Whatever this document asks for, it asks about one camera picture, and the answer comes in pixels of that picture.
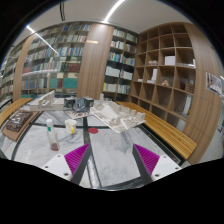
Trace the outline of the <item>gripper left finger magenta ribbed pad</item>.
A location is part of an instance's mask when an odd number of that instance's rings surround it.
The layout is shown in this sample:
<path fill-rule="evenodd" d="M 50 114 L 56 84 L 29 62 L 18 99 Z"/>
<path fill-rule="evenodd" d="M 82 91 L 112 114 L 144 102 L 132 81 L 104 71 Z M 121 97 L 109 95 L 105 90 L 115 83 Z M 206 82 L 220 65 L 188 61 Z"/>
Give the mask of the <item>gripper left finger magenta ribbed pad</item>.
<path fill-rule="evenodd" d="M 66 155 L 56 154 L 42 169 L 79 185 L 91 153 L 92 147 L 88 143 Z"/>

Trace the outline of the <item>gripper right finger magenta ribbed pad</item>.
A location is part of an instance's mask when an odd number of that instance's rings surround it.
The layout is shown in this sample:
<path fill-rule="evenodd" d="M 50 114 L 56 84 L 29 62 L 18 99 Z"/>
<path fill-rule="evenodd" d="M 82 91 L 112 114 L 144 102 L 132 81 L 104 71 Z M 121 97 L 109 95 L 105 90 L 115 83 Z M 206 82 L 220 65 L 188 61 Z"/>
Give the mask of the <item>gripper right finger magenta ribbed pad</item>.
<path fill-rule="evenodd" d="M 140 145 L 134 144 L 132 153 L 143 182 L 154 182 L 181 170 L 168 155 L 158 156 Z"/>

